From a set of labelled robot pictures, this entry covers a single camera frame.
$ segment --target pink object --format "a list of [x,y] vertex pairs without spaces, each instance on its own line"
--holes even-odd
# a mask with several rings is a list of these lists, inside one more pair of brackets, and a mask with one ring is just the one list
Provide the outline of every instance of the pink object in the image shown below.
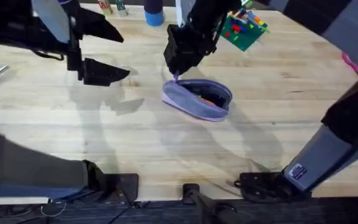
[[349,58],[349,56],[347,54],[345,54],[344,52],[342,52],[342,58],[343,61],[345,61],[348,65],[350,65],[353,70],[358,74],[358,66],[352,62],[352,60]]

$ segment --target metal bracket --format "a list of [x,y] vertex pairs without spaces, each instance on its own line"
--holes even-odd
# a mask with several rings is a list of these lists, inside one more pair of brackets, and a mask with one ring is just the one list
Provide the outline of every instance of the metal bracket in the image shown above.
[[300,192],[281,172],[241,173],[234,185],[241,190],[244,199],[255,203],[294,202],[311,198],[311,192]]

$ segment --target orange object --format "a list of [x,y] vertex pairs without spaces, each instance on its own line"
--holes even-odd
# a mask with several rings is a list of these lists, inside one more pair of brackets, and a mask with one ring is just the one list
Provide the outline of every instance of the orange object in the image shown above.
[[199,96],[199,98],[200,98],[201,100],[203,100],[203,101],[205,101],[205,102],[209,103],[209,104],[215,105],[215,104],[214,104],[214,103],[212,103],[211,101],[206,100],[206,99],[204,99],[204,98],[202,98],[202,97],[200,97],[200,96]]

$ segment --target cable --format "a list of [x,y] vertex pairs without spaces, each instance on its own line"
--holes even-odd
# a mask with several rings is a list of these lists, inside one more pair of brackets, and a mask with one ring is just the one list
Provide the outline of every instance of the cable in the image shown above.
[[126,212],[128,212],[132,207],[128,206],[126,207],[123,211],[121,211],[118,215],[116,215],[110,222],[109,224],[112,224],[113,222],[115,222],[121,215],[125,214]]
[[46,217],[57,217],[57,216],[59,216],[60,214],[62,214],[65,211],[66,207],[67,207],[67,203],[65,203],[65,206],[63,207],[63,209],[60,212],[58,212],[58,213],[56,213],[54,215],[47,215],[47,214],[44,213],[44,206],[42,205],[41,206],[41,213],[43,215],[45,215]]
[[43,218],[43,217],[29,218],[28,220],[23,220],[23,221],[21,221],[21,222],[15,223],[15,224],[27,223],[27,222],[30,222],[30,221],[32,221],[32,220],[36,220],[36,219],[39,219],[39,218]]
[[14,215],[1,215],[0,218],[16,218],[16,217],[21,217],[23,215],[29,214],[30,212],[34,211],[36,208],[39,208],[40,205],[36,205],[36,206],[32,206],[29,205],[27,206],[25,209],[23,209],[22,211],[20,211],[19,213],[16,213]]

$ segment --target purple pouch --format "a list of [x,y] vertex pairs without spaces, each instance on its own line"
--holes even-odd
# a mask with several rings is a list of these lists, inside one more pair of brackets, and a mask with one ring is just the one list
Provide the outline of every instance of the purple pouch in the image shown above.
[[222,121],[231,100],[231,91],[211,80],[168,81],[163,86],[162,101],[207,121]]

